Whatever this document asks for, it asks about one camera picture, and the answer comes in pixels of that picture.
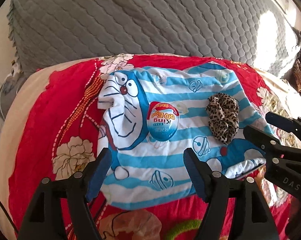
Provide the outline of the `blue striped Doraemon cloth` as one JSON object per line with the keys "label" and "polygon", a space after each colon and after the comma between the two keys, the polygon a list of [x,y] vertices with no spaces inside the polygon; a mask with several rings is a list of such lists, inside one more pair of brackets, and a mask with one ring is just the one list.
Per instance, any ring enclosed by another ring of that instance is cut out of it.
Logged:
{"label": "blue striped Doraemon cloth", "polygon": [[[225,93],[239,103],[239,130],[230,144],[216,140],[209,128],[208,98]],[[148,131],[151,102],[166,102],[179,112],[179,126],[168,141]],[[186,70],[146,66],[111,72],[98,96],[103,110],[98,150],[107,147],[112,165],[102,185],[108,203],[136,210],[195,193],[183,161],[193,149],[199,160],[228,178],[265,163],[264,152],[244,139],[243,129],[272,130],[247,98],[238,75],[215,62]]]}

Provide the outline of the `grey flat box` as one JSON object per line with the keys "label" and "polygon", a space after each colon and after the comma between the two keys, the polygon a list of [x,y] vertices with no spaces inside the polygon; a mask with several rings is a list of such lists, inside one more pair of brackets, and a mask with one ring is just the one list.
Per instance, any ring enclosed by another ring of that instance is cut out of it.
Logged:
{"label": "grey flat box", "polygon": [[241,180],[243,178],[246,178],[247,176],[249,176],[250,174],[253,174],[255,171],[259,170],[260,168],[264,167],[265,164],[260,164],[257,167],[253,168],[252,170],[249,170],[241,175],[239,175],[238,177],[236,177],[236,180]]}

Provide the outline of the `packaged biscuit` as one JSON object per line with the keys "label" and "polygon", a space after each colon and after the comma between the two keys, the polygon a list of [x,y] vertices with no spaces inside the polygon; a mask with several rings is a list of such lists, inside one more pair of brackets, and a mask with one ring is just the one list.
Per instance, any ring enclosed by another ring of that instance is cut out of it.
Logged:
{"label": "packaged biscuit", "polygon": [[265,179],[264,175],[261,172],[255,177],[255,181],[257,182],[257,185],[259,186],[268,206],[274,206],[277,201],[277,195],[274,185],[270,181]]}

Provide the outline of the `blue King egg toy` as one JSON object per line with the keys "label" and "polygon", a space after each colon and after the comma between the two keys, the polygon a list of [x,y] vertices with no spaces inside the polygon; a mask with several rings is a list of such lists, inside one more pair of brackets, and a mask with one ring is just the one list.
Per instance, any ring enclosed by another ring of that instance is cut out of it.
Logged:
{"label": "blue King egg toy", "polygon": [[147,126],[150,135],[157,141],[168,141],[179,126],[179,112],[171,104],[153,101],[147,113]]}

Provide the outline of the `grey quilted headboard cover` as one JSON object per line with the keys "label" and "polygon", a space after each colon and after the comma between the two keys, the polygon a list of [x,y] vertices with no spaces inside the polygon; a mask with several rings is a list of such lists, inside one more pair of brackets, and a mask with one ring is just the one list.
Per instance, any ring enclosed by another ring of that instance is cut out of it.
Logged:
{"label": "grey quilted headboard cover", "polygon": [[292,68],[301,33],[272,0],[10,0],[23,69],[121,53],[169,53]]}

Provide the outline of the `leopard print scrunchie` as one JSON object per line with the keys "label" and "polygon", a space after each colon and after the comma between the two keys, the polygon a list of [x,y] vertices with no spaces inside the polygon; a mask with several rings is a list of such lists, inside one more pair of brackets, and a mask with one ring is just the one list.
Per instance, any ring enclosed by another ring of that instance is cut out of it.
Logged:
{"label": "leopard print scrunchie", "polygon": [[206,112],[214,138],[225,145],[233,140],[239,129],[239,103],[232,96],[217,93],[208,98]]}

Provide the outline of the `beige mesh hair net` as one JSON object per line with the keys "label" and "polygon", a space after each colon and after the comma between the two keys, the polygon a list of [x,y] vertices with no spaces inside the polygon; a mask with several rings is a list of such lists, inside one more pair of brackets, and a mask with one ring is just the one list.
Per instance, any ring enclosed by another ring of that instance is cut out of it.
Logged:
{"label": "beige mesh hair net", "polygon": [[124,211],[109,215],[99,223],[102,239],[160,239],[162,224],[147,210]]}

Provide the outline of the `grey bedside stool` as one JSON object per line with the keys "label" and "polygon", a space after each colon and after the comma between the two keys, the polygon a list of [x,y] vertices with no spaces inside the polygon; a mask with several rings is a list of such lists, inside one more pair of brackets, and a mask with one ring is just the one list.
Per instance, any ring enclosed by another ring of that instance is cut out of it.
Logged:
{"label": "grey bedside stool", "polygon": [[0,88],[0,118],[6,119],[7,113],[29,75],[21,73],[16,77],[8,77]]}

